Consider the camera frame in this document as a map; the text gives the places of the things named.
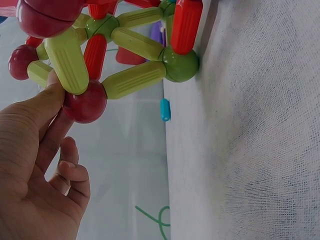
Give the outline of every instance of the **toy structure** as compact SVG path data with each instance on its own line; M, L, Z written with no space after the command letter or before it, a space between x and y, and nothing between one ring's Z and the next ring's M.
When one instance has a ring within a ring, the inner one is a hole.
M67 92L63 110L78 123L98 119L107 99L122 98L163 78L175 83L192 78L199 69L193 46L203 8L201 0L126 2L142 9L114 17L115 0L1 0L0 16L10 17L16 12L21 29L29 35L25 45L11 55L11 75L17 80L30 78L45 87L54 68ZM89 8L90 16L81 13L84 7ZM130 30L159 20L166 24L166 47ZM86 41L83 54L81 45ZM100 83L111 41L149 61ZM43 62L48 59L53 68Z

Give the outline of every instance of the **hand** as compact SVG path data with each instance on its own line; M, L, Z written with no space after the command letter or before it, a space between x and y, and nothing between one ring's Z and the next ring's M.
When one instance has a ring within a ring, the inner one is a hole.
M65 138L73 122L60 111L64 97L51 72L44 91L0 112L0 239L76 239L90 184L75 141ZM56 173L47 182L59 148Z

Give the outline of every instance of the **green cable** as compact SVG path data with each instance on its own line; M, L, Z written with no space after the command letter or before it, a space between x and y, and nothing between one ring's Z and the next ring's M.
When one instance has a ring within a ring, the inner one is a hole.
M118 48L117 49L108 49L106 52L117 51L117 50L118 50Z
M168 240L167 236L165 235L165 232L164 232L164 227L170 227L171 225L168 224L168 223L163 223L161 218L162 218L162 213L164 212L164 210L170 209L169 206L164 206L163 208L161 208L161 210L159 211L158 219L154 218L153 216L151 216L150 214L148 214L146 211L142 210L138 206L135 206L135 209L137 209L139 212L141 212L142 214L144 214L145 216L150 218L152 221L154 221L157 224L159 224L159 229L160 229L160 232L161 232L161 235L162 235L163 239L164 240Z

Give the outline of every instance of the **red ball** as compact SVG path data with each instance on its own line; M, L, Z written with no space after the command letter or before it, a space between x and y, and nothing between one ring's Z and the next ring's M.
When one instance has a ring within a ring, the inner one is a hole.
M57 36L74 23L74 21L62 21L43 15L23 0L18 2L16 9L20 28L29 36L39 39Z
M21 45L17 47L9 59L9 72L17 80L28 79L28 66L39 60L37 50L33 46Z
M35 11L53 19L75 21L85 5L85 0L21 0Z
M90 81L83 94L66 93L63 110L75 122L88 124L97 120L104 113L106 105L107 95L104 86L98 81Z

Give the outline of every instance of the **white fabric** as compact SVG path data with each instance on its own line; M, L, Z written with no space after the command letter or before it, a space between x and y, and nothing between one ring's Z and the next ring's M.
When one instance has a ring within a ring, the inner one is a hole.
M199 76L164 83L171 239L320 239L320 1L204 11Z

